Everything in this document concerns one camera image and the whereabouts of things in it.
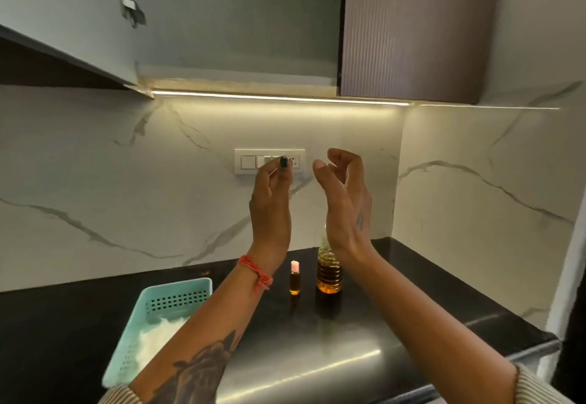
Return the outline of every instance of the red thread bracelet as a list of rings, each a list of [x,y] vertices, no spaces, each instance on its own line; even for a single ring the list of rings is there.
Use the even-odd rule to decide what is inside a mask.
[[[259,278],[254,284],[254,296],[259,295],[259,287],[262,287],[263,289],[268,289],[268,287],[273,283],[273,278],[264,273],[259,268],[259,266],[254,263],[254,260],[252,260],[249,256],[242,256],[240,259],[238,259],[238,265],[250,268],[254,271],[254,273],[259,275]]]

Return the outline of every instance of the switch board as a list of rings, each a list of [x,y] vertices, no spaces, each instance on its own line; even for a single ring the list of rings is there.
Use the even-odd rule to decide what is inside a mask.
[[[235,149],[234,173],[237,175],[256,175],[257,168],[282,155],[293,160],[293,174],[305,172],[304,149]]]

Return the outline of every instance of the perforated basket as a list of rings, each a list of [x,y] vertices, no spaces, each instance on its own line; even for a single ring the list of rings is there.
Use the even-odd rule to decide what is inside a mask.
[[[109,389],[128,384],[136,377],[136,350],[141,331],[152,328],[161,318],[172,321],[190,317],[211,294],[212,280],[208,277],[143,289],[104,373],[102,386]]]

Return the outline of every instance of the wrist tattoo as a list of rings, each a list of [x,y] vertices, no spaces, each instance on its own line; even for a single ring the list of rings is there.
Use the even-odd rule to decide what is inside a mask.
[[[202,348],[191,361],[174,363],[174,376],[155,390],[148,404],[214,404],[226,364],[238,344],[235,338],[236,331],[232,331],[223,341]]]
[[[360,229],[360,231],[362,231],[362,228],[364,226],[364,212],[362,211],[362,209],[360,210],[360,212],[358,213],[358,217],[356,218],[356,226]]]

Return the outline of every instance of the small glass bottle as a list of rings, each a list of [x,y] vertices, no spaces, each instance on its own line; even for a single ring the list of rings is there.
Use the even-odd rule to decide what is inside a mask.
[[[318,250],[318,288],[327,294],[342,289],[342,267],[333,255],[325,232]]]
[[[301,274],[299,274],[299,262],[291,261],[291,274],[289,275],[289,292],[297,296],[301,291]]]

